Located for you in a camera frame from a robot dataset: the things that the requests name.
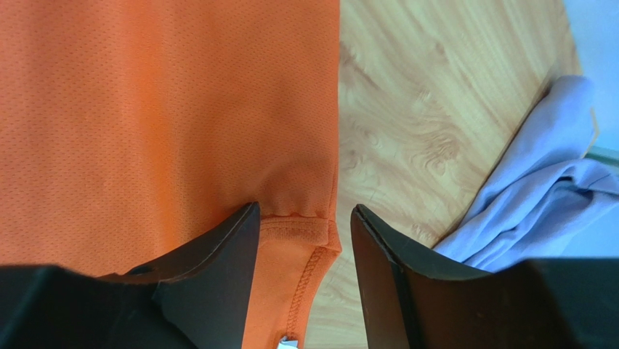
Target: fabric fold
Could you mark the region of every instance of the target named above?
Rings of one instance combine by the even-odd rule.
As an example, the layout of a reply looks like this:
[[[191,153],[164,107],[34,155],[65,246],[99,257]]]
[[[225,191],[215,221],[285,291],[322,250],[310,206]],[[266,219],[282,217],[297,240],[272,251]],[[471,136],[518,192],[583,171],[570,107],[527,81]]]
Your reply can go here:
[[[593,86],[559,78],[534,108],[458,229],[435,251],[487,271],[559,256],[571,238],[619,204],[619,180],[581,157],[594,136]]]

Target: stitched seam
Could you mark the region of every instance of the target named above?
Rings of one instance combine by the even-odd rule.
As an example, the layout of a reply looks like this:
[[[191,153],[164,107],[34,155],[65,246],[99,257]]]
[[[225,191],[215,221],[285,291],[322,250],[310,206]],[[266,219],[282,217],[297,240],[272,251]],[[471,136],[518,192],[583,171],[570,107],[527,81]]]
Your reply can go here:
[[[263,225],[282,225],[282,224],[289,224],[289,223],[293,223],[293,224],[302,224],[302,225],[322,225],[321,223],[318,222],[307,222],[307,220],[326,220],[325,218],[319,218],[319,217],[311,217],[311,218],[307,218],[305,220],[281,220],[281,221],[276,221],[276,222],[264,222],[262,223]]]
[[[286,334],[291,338],[298,337],[296,325],[299,320],[299,310],[301,308],[301,304],[303,303],[302,301],[305,296],[305,290],[307,289],[307,285],[310,283],[310,279],[312,278],[314,269],[316,269],[316,265],[322,258],[325,251],[326,248],[324,247],[317,247],[314,250],[312,256],[307,262],[307,265],[305,266],[305,269],[303,270],[299,283],[296,285],[296,290],[294,291],[294,296],[292,297],[292,303],[290,305],[290,311],[288,312],[288,321],[286,323]]]
[[[337,185],[339,178],[339,151],[336,155],[335,167],[333,169],[333,182],[331,182],[331,195],[329,196],[329,215],[328,219],[331,220],[331,213],[337,210]]]
[[[264,230],[286,230],[286,228],[282,228],[282,227],[279,227],[279,228],[265,228]],[[308,231],[310,233],[315,233],[316,232],[315,229],[297,229],[297,228],[294,228],[294,231]]]

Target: orange mesh fabric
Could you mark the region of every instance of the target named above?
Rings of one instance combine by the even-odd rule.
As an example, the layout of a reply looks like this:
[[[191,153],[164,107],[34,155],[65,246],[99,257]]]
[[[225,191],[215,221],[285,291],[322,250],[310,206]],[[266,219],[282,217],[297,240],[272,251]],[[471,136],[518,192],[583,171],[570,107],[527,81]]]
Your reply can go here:
[[[0,262],[124,273],[249,201],[245,349],[340,251],[338,1],[0,2]]]

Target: lavender cloth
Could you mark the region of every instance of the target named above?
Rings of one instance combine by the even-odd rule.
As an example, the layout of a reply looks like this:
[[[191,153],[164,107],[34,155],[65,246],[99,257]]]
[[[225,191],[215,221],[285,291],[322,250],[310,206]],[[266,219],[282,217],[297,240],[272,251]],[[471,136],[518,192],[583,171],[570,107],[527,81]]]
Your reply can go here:
[[[434,250],[495,272],[525,258],[560,256],[575,234],[618,205],[618,177],[581,159],[594,136],[592,98],[589,80],[558,79],[458,229]]]

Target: clothing label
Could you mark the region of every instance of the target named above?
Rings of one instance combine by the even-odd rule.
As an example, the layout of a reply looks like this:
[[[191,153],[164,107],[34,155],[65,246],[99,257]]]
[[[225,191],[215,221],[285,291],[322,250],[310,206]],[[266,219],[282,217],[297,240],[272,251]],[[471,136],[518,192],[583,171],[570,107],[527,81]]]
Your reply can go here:
[[[298,347],[299,347],[298,340],[288,340],[287,337],[284,337],[279,342],[277,349],[298,349]]]

